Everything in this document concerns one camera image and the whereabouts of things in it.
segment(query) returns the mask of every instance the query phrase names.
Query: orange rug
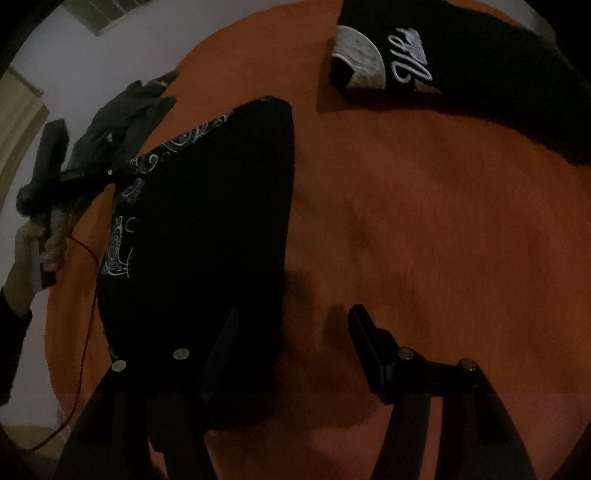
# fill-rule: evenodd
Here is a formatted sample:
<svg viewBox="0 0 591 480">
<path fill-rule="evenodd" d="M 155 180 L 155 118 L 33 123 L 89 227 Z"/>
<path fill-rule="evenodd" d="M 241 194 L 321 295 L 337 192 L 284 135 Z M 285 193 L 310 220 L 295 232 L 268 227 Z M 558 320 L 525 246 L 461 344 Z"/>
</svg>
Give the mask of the orange rug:
<svg viewBox="0 0 591 480">
<path fill-rule="evenodd" d="M 327 80 L 339 11 L 339 0 L 277 7 L 200 43 L 167 91 L 176 106 L 142 149 L 263 95 L 293 107 L 280 411 L 209 434 L 219 478 L 369 478 L 391 407 L 369 393 L 347 333 L 348 308 L 363 303 L 430 360 L 476 359 L 546 480 L 591 418 L 590 170 L 490 122 L 348 105 Z M 74 232 L 99 254 L 111 198 L 108 189 Z M 50 293 L 46 354 L 65 411 L 95 274 L 72 245 Z M 96 319 L 83 402 L 109 365 Z M 421 479 L 433 477 L 438 415 L 436 403 Z"/>
</svg>

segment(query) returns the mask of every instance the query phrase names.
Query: white wall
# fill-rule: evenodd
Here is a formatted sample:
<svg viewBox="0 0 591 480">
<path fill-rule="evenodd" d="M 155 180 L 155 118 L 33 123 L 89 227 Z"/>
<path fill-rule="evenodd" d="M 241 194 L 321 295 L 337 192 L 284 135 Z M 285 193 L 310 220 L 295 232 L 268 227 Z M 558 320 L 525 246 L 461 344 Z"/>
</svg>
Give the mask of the white wall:
<svg viewBox="0 0 591 480">
<path fill-rule="evenodd" d="M 150 80 L 172 70 L 200 41 L 255 11 L 296 0 L 158 0 L 121 18 L 95 37 L 65 9 L 58 8 L 18 53 L 12 66 L 45 92 L 48 120 L 65 118 L 72 144 L 95 112 L 129 83 Z M 522 0 L 485 0 L 527 28 L 540 21 Z M 14 235 L 25 219 L 15 209 L 18 189 L 33 172 L 37 135 L 0 212 L 0 281 L 13 260 Z M 33 322 L 25 340 L 10 403 L 0 408 L 6 425 L 55 426 L 58 402 L 45 360 L 47 293 L 33 304 Z"/>
</svg>

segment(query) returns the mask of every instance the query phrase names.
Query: gray fabric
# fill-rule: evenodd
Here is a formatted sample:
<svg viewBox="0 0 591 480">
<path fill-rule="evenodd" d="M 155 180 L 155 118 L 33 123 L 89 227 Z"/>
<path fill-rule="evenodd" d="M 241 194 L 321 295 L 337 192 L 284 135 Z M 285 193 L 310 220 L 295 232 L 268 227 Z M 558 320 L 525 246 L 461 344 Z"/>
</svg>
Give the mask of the gray fabric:
<svg viewBox="0 0 591 480">
<path fill-rule="evenodd" d="M 161 97 L 176 80 L 174 70 L 142 85 L 131 83 L 100 108 L 85 134 L 75 143 L 66 171 L 108 171 L 137 156 L 139 149 L 176 103 Z M 84 212 L 95 198 L 91 193 L 63 206 L 68 212 Z"/>
</svg>

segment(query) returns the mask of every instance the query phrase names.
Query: wire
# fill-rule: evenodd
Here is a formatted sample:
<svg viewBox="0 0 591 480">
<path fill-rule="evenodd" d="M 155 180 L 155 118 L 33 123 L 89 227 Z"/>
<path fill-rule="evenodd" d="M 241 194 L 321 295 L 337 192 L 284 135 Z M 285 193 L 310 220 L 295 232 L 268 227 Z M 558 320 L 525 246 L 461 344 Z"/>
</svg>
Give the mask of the wire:
<svg viewBox="0 0 591 480">
<path fill-rule="evenodd" d="M 70 240 L 72 240 L 74 243 L 77 243 L 78 245 L 83 247 L 90 255 L 92 255 L 92 258 L 96 264 L 96 268 L 99 268 L 99 259 L 96 257 L 96 255 L 94 254 L 94 252 L 90 248 L 88 248 L 85 244 L 83 244 L 82 242 L 80 242 L 79 240 L 77 240 L 76 238 L 74 238 L 71 235 L 68 238 Z M 95 307 L 96 307 L 96 286 L 95 286 L 95 293 L 94 293 L 93 300 L 92 300 L 92 308 L 90 310 L 90 319 L 88 321 L 88 331 L 86 332 L 86 340 L 84 342 L 84 350 L 82 350 L 82 360 L 80 361 L 80 375 L 78 378 L 78 388 L 76 390 L 76 398 L 74 399 L 74 406 L 72 407 L 72 411 L 68 415 L 68 418 L 60 425 L 60 427 L 55 432 L 53 432 L 51 435 L 49 435 L 49 437 L 47 437 L 41 443 L 35 445 L 32 448 L 20 449 L 21 452 L 33 453 L 33 452 L 36 452 L 37 450 L 39 450 L 40 448 L 43 448 L 50 441 L 52 441 L 56 436 L 58 436 L 61 433 L 61 431 L 66 428 L 66 426 L 71 422 L 72 418 L 74 417 L 74 413 L 76 412 L 76 408 L 77 408 L 78 402 L 80 400 L 80 393 L 82 392 L 82 374 L 84 372 L 84 362 L 86 359 L 86 351 L 88 350 L 88 344 L 90 342 L 90 333 L 92 331 L 92 320 L 95 316 Z"/>
</svg>

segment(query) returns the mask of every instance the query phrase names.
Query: metal screw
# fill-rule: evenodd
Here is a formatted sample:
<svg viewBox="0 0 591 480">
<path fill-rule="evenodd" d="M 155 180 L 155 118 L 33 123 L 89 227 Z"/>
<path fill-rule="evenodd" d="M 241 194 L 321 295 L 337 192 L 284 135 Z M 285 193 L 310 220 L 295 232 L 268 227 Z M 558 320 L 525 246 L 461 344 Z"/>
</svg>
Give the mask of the metal screw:
<svg viewBox="0 0 591 480">
<path fill-rule="evenodd" d="M 407 346 L 403 346 L 398 350 L 398 356 L 402 360 L 412 360 L 414 357 L 414 350 L 412 348 L 408 348 Z"/>
<path fill-rule="evenodd" d="M 464 370 L 468 370 L 469 372 L 473 372 L 478 367 L 478 365 L 476 364 L 476 362 L 474 360 L 472 360 L 471 358 L 465 358 L 465 359 L 463 359 L 460 362 L 460 364 L 462 365 L 462 368 Z"/>
</svg>

